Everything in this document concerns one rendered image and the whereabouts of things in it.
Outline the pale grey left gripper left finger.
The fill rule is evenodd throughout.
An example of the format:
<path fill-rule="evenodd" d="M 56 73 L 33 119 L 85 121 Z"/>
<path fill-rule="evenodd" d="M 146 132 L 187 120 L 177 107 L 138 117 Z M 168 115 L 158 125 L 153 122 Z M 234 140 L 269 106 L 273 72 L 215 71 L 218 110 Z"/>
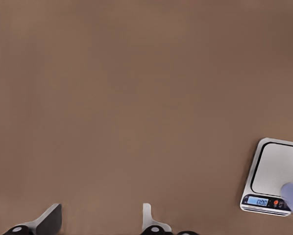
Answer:
<path fill-rule="evenodd" d="M 58 235 L 62 226 L 62 204 L 55 203 L 33 221 L 18 224 L 3 235 Z"/>

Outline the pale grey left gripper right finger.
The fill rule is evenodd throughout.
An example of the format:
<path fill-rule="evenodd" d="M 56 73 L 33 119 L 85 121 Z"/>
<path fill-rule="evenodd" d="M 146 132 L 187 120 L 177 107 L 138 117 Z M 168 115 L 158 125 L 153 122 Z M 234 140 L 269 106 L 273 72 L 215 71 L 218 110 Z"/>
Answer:
<path fill-rule="evenodd" d="M 168 224 L 156 221 L 152 217 L 151 204 L 143 203 L 142 233 L 140 235 L 172 235 Z"/>

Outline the silver digital kitchen scale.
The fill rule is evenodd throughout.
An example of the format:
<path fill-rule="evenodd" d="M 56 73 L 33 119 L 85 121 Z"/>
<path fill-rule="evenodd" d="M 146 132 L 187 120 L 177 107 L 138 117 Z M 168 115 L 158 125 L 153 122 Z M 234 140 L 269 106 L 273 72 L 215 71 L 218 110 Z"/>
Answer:
<path fill-rule="evenodd" d="M 277 216 L 292 212 L 280 190 L 286 183 L 293 183 L 293 142 L 263 138 L 258 142 L 245 183 L 240 208 Z"/>

